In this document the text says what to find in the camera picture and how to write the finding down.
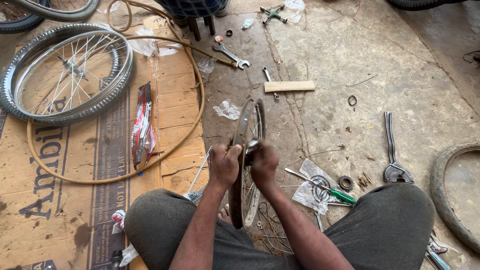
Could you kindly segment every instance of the bare foot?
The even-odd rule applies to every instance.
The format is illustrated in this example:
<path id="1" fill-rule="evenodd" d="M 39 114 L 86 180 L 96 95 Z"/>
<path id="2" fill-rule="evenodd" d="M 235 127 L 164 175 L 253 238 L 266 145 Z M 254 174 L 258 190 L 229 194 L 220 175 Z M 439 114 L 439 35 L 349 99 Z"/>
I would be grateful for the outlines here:
<path id="1" fill-rule="evenodd" d="M 218 213 L 218 219 L 232 224 L 232 219 L 230 218 L 230 205 L 226 204 L 225 208 L 220 210 L 220 213 Z"/>

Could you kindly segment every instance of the wooden block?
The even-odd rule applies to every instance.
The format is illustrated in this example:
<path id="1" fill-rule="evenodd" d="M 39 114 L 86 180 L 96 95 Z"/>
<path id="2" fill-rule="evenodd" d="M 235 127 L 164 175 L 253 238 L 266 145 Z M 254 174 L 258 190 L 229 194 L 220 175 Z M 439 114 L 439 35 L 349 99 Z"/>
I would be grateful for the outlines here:
<path id="1" fill-rule="evenodd" d="M 265 82 L 265 93 L 281 91 L 315 90 L 313 81 Z"/>

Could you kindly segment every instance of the stone floor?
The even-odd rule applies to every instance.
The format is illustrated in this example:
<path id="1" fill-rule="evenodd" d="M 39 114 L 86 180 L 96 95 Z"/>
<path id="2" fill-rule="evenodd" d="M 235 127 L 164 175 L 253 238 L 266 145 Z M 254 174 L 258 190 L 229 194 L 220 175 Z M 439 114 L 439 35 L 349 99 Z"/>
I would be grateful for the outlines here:
<path id="1" fill-rule="evenodd" d="M 252 66 L 240 70 L 220 63 L 215 65 L 205 88 L 204 134 L 206 137 L 229 135 L 235 126 L 235 121 L 218 116 L 213 106 L 224 100 L 241 106 L 249 96 L 262 98 L 268 128 L 266 136 L 273 141 L 280 156 L 279 183 L 301 182 L 283 170 L 290 162 L 343 144 L 346 150 L 315 155 L 311 160 L 333 179 L 348 175 L 356 180 L 362 172 L 367 172 L 373 184 L 365 191 L 355 185 L 352 193 L 357 196 L 383 185 L 382 173 L 388 164 L 384 111 L 394 115 L 399 163 L 409 169 L 415 184 L 429 196 L 434 159 L 453 144 L 480 139 L 480 94 L 478 87 L 475 90 L 479 74 L 474 64 L 466 64 L 461 59 L 463 54 L 478 49 L 480 19 L 474 16 L 465 19 L 462 15 L 465 10 L 470 14 L 475 11 L 476 2 L 451 4 L 425 12 L 399 12 L 384 0 L 310 0 L 305 1 L 306 9 L 297 24 L 273 19 L 263 25 L 264 15 L 259 12 L 259 6 L 273 7 L 282 0 L 231 1 L 228 16 L 215 18 L 216 33 L 224 37 L 228 50 Z M 155 4 L 151 0 L 144 2 Z M 100 9 L 105 9 L 106 4 L 102 1 Z M 150 15 L 137 8 L 133 11 L 137 24 Z M 112 13 L 113 23 L 122 25 L 125 14 L 126 9 L 121 6 Z M 240 30 L 246 18 L 253 18 L 254 22 L 250 28 Z M 88 21 L 105 22 L 105 16 L 96 12 Z M 0 65 L 4 66 L 10 59 L 15 44 L 60 24 L 45 21 L 30 33 L 8 39 L 0 36 L 0 46 L 5 48 L 0 55 Z M 198 26 L 202 36 L 199 42 L 187 27 L 183 28 L 192 43 L 227 59 L 223 53 L 212 50 L 213 37 L 203 20 L 198 21 Z M 227 37 L 226 30 L 232 30 L 233 36 Z M 199 60 L 202 55 L 194 52 L 194 57 Z M 280 100 L 274 100 L 271 94 L 263 93 L 264 66 L 276 81 L 313 80 L 316 90 L 285 92 L 280 94 Z M 355 107 L 348 105 L 351 95 L 358 100 Z M 208 147 L 218 140 L 219 137 L 206 138 L 205 145 Z M 369 155 L 376 157 L 375 160 L 367 159 Z M 475 171 L 478 156 L 471 158 L 476 159 L 476 163 L 469 163 L 469 168 Z M 289 168 L 298 171 L 300 165 L 298 161 Z M 475 175 L 458 174 L 470 178 Z M 468 188 L 473 190 L 469 198 L 474 205 L 479 205 L 478 187 Z M 286 192 L 292 196 L 295 189 L 286 189 Z M 298 206 L 316 223 L 310 209 Z M 462 219 L 478 220 L 478 207 L 464 206 L 464 209 Z M 331 206 L 327 215 L 321 217 L 324 227 L 346 213 L 347 209 Z M 472 224 L 475 223 L 468 223 L 469 229 L 478 230 Z M 438 215 L 434 229 L 441 241 L 465 255 L 458 269 L 480 268 L 480 256 L 462 244 Z M 422 269 L 433 267 L 424 262 Z"/>

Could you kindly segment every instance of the green screwdriver handle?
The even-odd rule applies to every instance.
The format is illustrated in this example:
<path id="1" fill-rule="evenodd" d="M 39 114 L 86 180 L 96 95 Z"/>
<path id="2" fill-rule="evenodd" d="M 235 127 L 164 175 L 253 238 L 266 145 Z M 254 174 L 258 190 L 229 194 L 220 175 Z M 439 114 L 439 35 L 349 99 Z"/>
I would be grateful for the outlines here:
<path id="1" fill-rule="evenodd" d="M 328 188 L 328 187 L 323 186 L 323 185 L 322 185 L 321 187 L 323 187 L 324 189 L 328 190 L 328 192 L 329 192 L 331 195 L 333 195 L 334 197 L 337 197 L 338 199 L 340 199 L 340 200 L 342 200 L 342 201 L 344 201 L 344 202 L 346 202 L 346 203 L 355 204 L 355 203 L 357 202 L 357 200 L 356 200 L 354 197 L 352 197 L 352 196 L 350 196 L 350 195 L 348 195 L 348 194 L 345 194 L 345 193 L 343 193 L 343 192 L 336 191 L 335 189 Z"/>

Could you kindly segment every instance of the cardboard box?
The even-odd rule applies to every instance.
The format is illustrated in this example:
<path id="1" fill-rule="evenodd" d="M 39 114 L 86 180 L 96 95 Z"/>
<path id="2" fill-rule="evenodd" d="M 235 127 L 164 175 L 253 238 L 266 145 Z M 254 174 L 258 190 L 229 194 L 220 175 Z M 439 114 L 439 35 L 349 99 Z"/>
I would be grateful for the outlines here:
<path id="1" fill-rule="evenodd" d="M 163 18 L 151 17 L 144 24 L 158 35 L 173 35 Z M 35 147 L 47 166 L 77 179 L 132 172 L 137 89 L 148 81 L 156 148 L 168 150 L 186 133 L 199 108 L 197 90 L 191 89 L 192 64 L 182 46 L 157 45 L 160 56 L 135 54 L 130 90 L 102 115 L 65 127 L 35 126 Z M 119 209 L 128 215 L 129 205 L 149 190 L 185 193 L 205 158 L 202 133 L 200 122 L 180 148 L 140 176 L 73 184 L 41 169 L 28 150 L 26 122 L 0 111 L 0 270 L 109 269 L 112 252 L 129 244 L 125 233 L 112 234 L 111 215 Z M 194 188 L 207 181 L 208 170 L 203 169 Z M 127 269 L 146 267 L 137 258 Z"/>

